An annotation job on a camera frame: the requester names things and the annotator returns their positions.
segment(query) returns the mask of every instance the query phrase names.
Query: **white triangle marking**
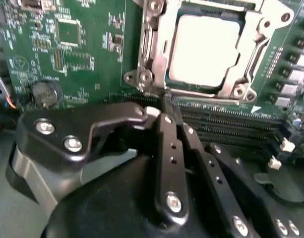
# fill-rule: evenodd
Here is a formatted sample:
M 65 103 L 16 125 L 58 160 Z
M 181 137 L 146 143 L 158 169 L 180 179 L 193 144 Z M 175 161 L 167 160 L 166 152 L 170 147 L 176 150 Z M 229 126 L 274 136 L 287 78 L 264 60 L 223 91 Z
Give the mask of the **white triangle marking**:
M 253 106 L 251 113 L 255 113 L 256 111 L 260 110 L 261 107 Z

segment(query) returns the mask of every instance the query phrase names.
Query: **silver screw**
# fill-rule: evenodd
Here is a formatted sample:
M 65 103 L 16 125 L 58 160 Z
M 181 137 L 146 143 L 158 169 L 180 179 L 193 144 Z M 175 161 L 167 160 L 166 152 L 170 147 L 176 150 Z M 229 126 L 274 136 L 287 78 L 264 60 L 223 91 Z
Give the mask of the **silver screw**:
M 172 123 L 172 120 L 168 116 L 165 116 L 165 121 L 167 121 L 168 123 Z
M 49 135 L 55 131 L 55 127 L 48 121 L 39 121 L 36 123 L 36 130 L 44 135 Z
M 135 108 L 135 112 L 136 112 L 137 114 L 139 114 L 140 116 L 143 115 L 143 111 L 142 111 L 140 108 L 138 108 L 138 107 Z
M 153 79 L 153 74 L 151 71 L 149 70 L 144 70 L 141 72 L 140 74 L 140 79 L 143 81 L 143 82 L 146 82 L 146 81 L 151 81 Z
M 66 149 L 70 150 L 71 152 L 78 152 L 82 148 L 81 141 L 76 137 L 69 137 L 65 139 L 63 143 Z
M 276 220 L 277 226 L 279 228 L 279 230 L 283 233 L 283 235 L 287 236 L 287 234 L 289 233 L 286 229 L 286 227 L 283 225 L 283 223 L 280 220 Z
M 247 234 L 249 234 L 249 230 L 246 227 L 245 223 L 237 216 L 233 217 L 233 225 L 235 226 L 235 228 L 238 230 L 238 232 L 246 237 Z
M 173 211 L 173 212 L 180 212 L 182 209 L 182 202 L 179 200 L 179 198 L 171 193 L 168 194 L 166 197 L 166 203 L 167 206 Z
M 157 16 L 162 13 L 163 1 L 162 0 L 151 0 L 149 2 L 149 9 L 153 16 Z
M 215 148 L 215 150 L 217 151 L 218 154 L 221 153 L 221 149 L 217 145 L 215 145 L 214 148 Z
M 189 132 L 190 134 L 193 134 L 193 129 L 192 129 L 190 126 L 188 126 L 188 132 Z
M 297 227 L 294 225 L 294 223 L 290 220 L 289 220 L 289 225 L 290 225 L 290 228 L 292 229 L 292 231 L 294 232 L 295 235 L 299 236 L 301 234 L 300 230 L 297 229 Z
M 237 163 L 238 165 L 240 165 L 240 164 L 241 164 L 241 159 L 240 159 L 240 158 L 236 158 L 236 163 Z

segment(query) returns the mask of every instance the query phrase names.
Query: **chip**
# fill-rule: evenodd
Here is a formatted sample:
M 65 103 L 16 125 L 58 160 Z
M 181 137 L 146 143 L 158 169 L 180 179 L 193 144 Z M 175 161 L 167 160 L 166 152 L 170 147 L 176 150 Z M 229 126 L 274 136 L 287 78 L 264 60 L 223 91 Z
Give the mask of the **chip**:
M 58 19 L 57 39 L 62 45 L 80 46 L 80 22 L 78 20 Z
M 208 87 L 220 86 L 228 68 L 236 64 L 239 30 L 240 25 L 234 21 L 183 15 L 177 27 L 170 79 Z

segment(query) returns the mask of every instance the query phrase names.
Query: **cpu socket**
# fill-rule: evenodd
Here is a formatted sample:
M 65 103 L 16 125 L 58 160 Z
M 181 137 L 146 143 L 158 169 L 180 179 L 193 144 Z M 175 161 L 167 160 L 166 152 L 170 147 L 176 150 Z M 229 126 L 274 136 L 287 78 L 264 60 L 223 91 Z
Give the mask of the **cpu socket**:
M 278 0 L 144 0 L 137 69 L 124 81 L 146 96 L 254 102 L 273 33 L 293 18 Z

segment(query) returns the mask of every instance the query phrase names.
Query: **black plastic lever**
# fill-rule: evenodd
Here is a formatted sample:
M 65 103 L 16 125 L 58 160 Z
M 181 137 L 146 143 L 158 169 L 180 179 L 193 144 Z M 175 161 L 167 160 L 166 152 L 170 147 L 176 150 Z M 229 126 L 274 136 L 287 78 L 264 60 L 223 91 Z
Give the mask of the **black plastic lever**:
M 258 185 L 246 170 L 236 163 L 231 155 L 221 146 L 210 143 L 207 149 L 216 157 L 232 190 L 241 204 L 251 210 L 251 218 L 255 230 L 262 237 L 302 238 L 301 229 L 283 211 L 267 192 Z
M 160 114 L 157 120 L 158 155 L 156 210 L 166 221 L 183 225 L 188 219 L 188 198 L 182 142 L 177 139 L 174 119 Z
M 199 170 L 215 201 L 226 236 L 253 238 L 254 230 L 242 213 L 216 158 L 204 151 L 196 131 L 186 124 L 182 128 L 183 143 L 196 157 Z
M 16 142 L 22 154 L 47 169 L 74 172 L 87 162 L 93 138 L 103 139 L 116 127 L 146 120 L 144 109 L 135 103 L 33 111 L 19 119 Z

